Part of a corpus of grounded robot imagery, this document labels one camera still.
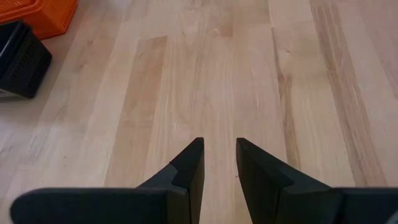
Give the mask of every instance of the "black plastic part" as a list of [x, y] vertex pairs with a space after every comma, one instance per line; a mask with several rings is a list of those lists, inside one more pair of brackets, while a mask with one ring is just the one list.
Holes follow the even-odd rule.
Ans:
[[[15, 224], [199, 223], [204, 183], [203, 139], [135, 189], [40, 189], [17, 198]], [[188, 187], [174, 185], [181, 176]]]
[[398, 221], [398, 189], [333, 189], [243, 138], [236, 161], [254, 224]]
[[0, 102], [33, 98], [51, 59], [22, 21], [0, 25]]

